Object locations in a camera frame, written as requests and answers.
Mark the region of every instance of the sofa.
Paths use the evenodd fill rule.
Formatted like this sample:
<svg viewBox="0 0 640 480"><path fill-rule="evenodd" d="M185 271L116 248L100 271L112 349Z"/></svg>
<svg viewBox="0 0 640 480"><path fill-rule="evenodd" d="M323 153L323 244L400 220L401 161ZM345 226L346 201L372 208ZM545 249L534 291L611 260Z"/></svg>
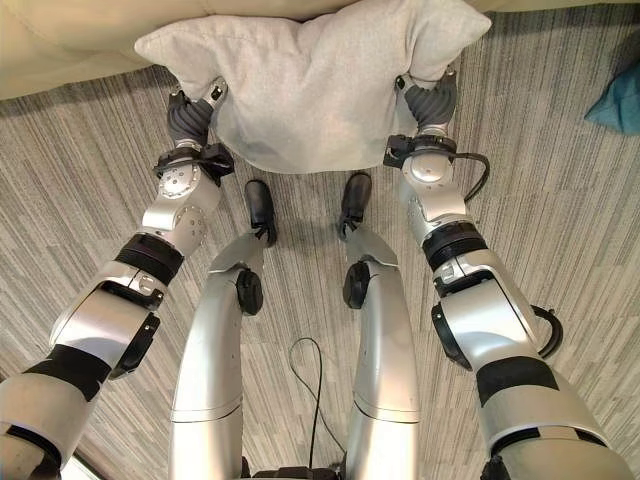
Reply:
<svg viewBox="0 0 640 480"><path fill-rule="evenodd" d="M312 18L353 0L0 0L0 99L144 68L135 40L187 18ZM588 0L467 0L477 10L523 11ZM613 0L632 3L636 0Z"/></svg>

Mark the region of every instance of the white pillow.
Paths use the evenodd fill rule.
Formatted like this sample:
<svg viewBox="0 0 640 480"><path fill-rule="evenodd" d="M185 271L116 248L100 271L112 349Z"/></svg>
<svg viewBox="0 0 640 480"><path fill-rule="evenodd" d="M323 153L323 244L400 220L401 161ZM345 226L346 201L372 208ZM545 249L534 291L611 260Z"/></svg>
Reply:
<svg viewBox="0 0 640 480"><path fill-rule="evenodd" d="M462 0L362 0L297 23L214 15L140 38L194 99L222 75L229 94L215 131L256 167L280 173L382 163L387 136L413 134L394 80L438 80L491 25Z"/></svg>

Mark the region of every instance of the black cable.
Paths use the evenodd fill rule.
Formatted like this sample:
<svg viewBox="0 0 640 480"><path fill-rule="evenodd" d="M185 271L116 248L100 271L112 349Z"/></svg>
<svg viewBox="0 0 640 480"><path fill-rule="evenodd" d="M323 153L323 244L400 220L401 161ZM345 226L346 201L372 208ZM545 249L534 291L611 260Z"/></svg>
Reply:
<svg viewBox="0 0 640 480"><path fill-rule="evenodd" d="M320 360L320 376L318 379L318 391L317 393L314 393L312 388L309 386L309 384L307 382L305 382L302 377L300 376L300 374L298 373L298 371L296 370L296 368L293 366L293 358L291 356L291 354L293 353L293 349L295 348L296 345L298 345L298 343L302 342L302 341L309 341L312 342L317 351L318 351L318 358ZM318 345L318 342L316 342L313 338L311 337L301 337L298 338L295 342L293 342L291 344L291 347L289 347L289 368L291 369L291 371L293 372L293 374L296 376L296 378L300 381L300 383L302 383L302 385L304 385L304 387L307 389L307 391L311 394L311 397L316 401L316 409L313 415L313 429L311 432L311 447L309 449L309 468L312 468L313 465L313 447L315 445L315 435L316 435L316 425L318 422L318 415L320 415L320 420L322 420L322 424L324 425L324 428L327 430L327 433L329 433L329 435L331 436L331 438L333 439L333 441L336 443L336 445L338 446L338 448L342 451L342 454L345 454L345 449L342 446L342 444L338 441L338 439L336 438L335 434L333 433L333 431L329 428L329 425L327 425L327 421L324 418L324 414L322 413L322 409L320 408L320 393L322 391L322 351L320 350L320 345Z"/></svg>
<svg viewBox="0 0 640 480"><path fill-rule="evenodd" d="M545 310L537 305L531 305L531 308L533 309L533 313L535 313L536 317L546 320L551 326L551 336L544 347L542 347L538 352L542 358L548 358L553 355L558 348L560 348L560 345L562 345L562 339L564 338L562 323L560 323L558 317L555 316L553 309Z"/></svg>
<svg viewBox="0 0 640 480"><path fill-rule="evenodd" d="M468 202L473 197L475 197L478 193L480 193L480 190L482 190L482 187L484 187L485 183L487 183L487 180L489 179L489 172L491 171L491 167L489 164L489 159L479 153L470 153L470 152L456 153L453 156L453 159L456 160L458 158L468 158L469 160L475 160L484 165L484 171L480 176L480 180L478 180L476 184L473 187L471 187L471 190L469 190L469 193L467 193L464 197L464 201Z"/></svg>

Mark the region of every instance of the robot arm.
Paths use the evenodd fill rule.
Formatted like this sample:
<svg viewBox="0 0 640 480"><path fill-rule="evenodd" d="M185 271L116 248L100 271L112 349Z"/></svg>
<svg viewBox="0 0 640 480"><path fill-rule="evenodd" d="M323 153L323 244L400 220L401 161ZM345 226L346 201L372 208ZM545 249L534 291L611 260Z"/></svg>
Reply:
<svg viewBox="0 0 640 480"><path fill-rule="evenodd" d="M184 259L202 242L233 160L205 145L226 84L205 99L172 94L168 124L175 148L155 171L158 196L138 232L60 315L45 360L0 384L0 477L57 478L75 450L106 379L133 372L160 320L158 308Z"/></svg>
<svg viewBox="0 0 640 480"><path fill-rule="evenodd" d="M433 270L432 320L446 355L476 377L490 461L483 480L631 479L584 402L536 351L529 302L487 248L453 185L456 144L447 138L455 73L425 90L396 85L418 135L390 137L385 164L401 169L402 199Z"/></svg>

